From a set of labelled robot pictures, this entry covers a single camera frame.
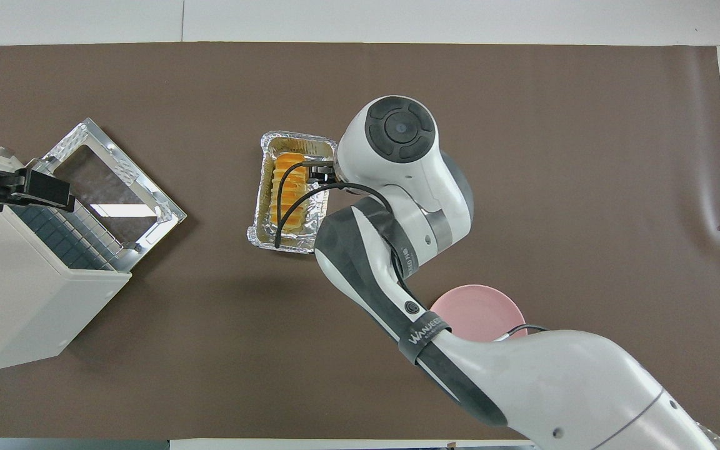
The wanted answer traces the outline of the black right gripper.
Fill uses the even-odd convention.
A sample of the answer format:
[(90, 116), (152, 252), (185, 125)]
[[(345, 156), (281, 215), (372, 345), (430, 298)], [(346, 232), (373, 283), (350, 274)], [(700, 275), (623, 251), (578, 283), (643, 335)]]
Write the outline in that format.
[(338, 182), (334, 161), (305, 161), (304, 168), (306, 168), (306, 179), (308, 183)]

